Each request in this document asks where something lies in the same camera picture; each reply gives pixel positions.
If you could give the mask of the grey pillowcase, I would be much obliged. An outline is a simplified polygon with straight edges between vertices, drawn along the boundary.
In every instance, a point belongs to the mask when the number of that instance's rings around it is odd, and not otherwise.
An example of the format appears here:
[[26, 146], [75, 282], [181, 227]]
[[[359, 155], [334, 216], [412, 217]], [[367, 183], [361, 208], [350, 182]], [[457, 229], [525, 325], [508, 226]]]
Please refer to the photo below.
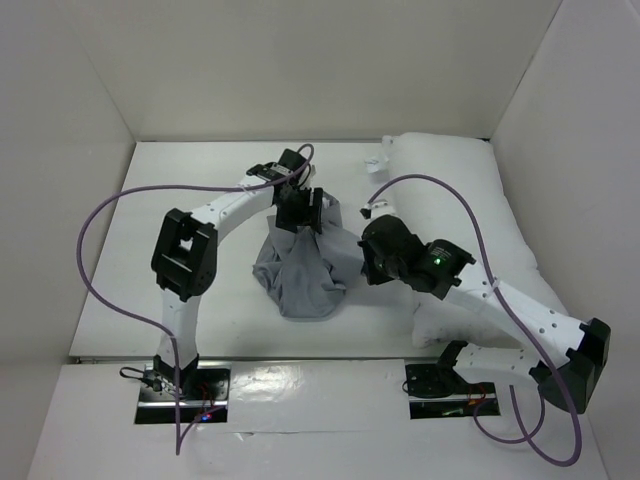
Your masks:
[[267, 225], [252, 274], [280, 315], [295, 321], [332, 315], [364, 265], [358, 237], [343, 227], [339, 200], [323, 195], [320, 233], [309, 227], [286, 231], [276, 226], [274, 215], [267, 217]]

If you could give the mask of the white pillow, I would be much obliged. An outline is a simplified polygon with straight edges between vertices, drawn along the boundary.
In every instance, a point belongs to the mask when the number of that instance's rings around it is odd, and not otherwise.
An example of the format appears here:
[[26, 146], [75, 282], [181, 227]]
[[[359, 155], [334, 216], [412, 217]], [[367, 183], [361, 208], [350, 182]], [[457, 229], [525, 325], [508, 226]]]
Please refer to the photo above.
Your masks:
[[500, 280], [559, 313], [566, 311], [519, 230], [490, 143], [405, 133], [384, 137], [381, 150], [398, 181], [382, 196], [422, 242], [445, 239], [475, 259], [485, 249]]

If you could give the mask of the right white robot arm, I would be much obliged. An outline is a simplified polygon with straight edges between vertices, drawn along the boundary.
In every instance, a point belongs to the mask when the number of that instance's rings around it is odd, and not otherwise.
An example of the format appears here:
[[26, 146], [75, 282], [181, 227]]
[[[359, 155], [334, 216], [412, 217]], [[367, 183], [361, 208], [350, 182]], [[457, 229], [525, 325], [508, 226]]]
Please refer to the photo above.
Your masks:
[[399, 280], [414, 291], [456, 305], [520, 343], [518, 349], [451, 341], [439, 359], [436, 379], [448, 392], [468, 383], [513, 381], [534, 386], [544, 400], [566, 412], [586, 411], [607, 364], [610, 326], [558, 313], [507, 283], [454, 243], [422, 243], [395, 215], [365, 227], [360, 247], [371, 285]]

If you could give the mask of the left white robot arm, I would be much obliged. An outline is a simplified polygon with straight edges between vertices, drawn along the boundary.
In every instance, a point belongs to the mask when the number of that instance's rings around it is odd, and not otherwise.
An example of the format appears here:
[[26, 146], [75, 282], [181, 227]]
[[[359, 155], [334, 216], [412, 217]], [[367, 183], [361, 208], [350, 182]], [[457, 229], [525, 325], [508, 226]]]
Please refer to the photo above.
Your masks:
[[313, 188], [314, 148], [286, 149], [276, 162], [257, 164], [222, 195], [205, 205], [164, 217], [151, 268], [161, 289], [164, 328], [153, 358], [163, 389], [176, 399], [196, 390], [199, 354], [197, 321], [202, 296], [212, 286], [218, 248], [232, 231], [255, 215], [277, 208], [276, 224], [294, 232], [310, 226], [319, 231], [323, 190]]

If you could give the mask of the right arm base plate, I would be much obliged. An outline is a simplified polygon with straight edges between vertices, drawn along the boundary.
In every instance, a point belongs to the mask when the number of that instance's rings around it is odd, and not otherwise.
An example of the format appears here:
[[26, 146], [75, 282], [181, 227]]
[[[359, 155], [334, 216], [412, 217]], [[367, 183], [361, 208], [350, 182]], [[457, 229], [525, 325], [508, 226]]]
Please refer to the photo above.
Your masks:
[[402, 391], [408, 397], [412, 420], [499, 416], [492, 383], [469, 384], [453, 371], [435, 363], [407, 363]]

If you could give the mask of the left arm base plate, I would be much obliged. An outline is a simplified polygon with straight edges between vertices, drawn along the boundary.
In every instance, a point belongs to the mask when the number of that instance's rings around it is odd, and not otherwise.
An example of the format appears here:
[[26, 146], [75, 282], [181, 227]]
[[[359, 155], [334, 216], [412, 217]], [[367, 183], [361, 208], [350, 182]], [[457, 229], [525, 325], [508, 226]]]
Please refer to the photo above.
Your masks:
[[[173, 424], [175, 420], [174, 386], [149, 365], [142, 369], [125, 366], [119, 376], [138, 383], [136, 425]], [[200, 365], [179, 394], [180, 422], [184, 425], [198, 419], [200, 423], [226, 423], [231, 384], [229, 365]]]

